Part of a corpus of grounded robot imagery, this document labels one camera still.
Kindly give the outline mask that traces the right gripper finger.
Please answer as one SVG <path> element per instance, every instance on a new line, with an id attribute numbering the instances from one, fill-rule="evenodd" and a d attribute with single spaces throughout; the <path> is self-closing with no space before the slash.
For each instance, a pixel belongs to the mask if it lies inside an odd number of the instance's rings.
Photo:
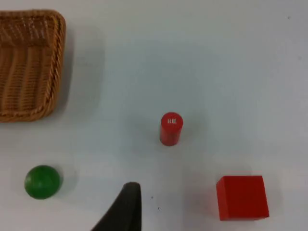
<path id="1" fill-rule="evenodd" d="M 141 228 L 141 186 L 128 182 L 92 231 L 141 231 Z"/>

